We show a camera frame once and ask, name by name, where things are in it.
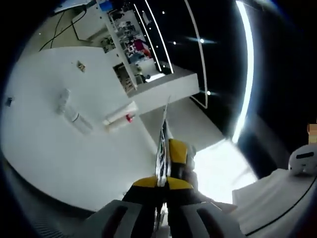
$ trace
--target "white wall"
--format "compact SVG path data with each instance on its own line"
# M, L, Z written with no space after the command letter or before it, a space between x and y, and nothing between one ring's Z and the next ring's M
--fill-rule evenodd
M163 108L140 116L155 143L158 142L159 138ZM197 151L224 138L220 130L189 98L169 104L167 120L173 137L194 145Z
M130 98L136 102L139 114L144 114L166 105L169 101L199 93L197 74L174 66L175 73L166 75L149 83L140 84Z

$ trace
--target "white countertop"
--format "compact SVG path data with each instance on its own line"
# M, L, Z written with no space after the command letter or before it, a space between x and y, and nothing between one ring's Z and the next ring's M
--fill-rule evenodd
M82 73L77 61L86 66ZM94 127L82 135L56 113L64 88L70 104ZM105 116L129 102L102 48L65 47L22 58L5 91L1 148L34 187L67 204L96 211L154 173L154 147L141 120L114 133Z

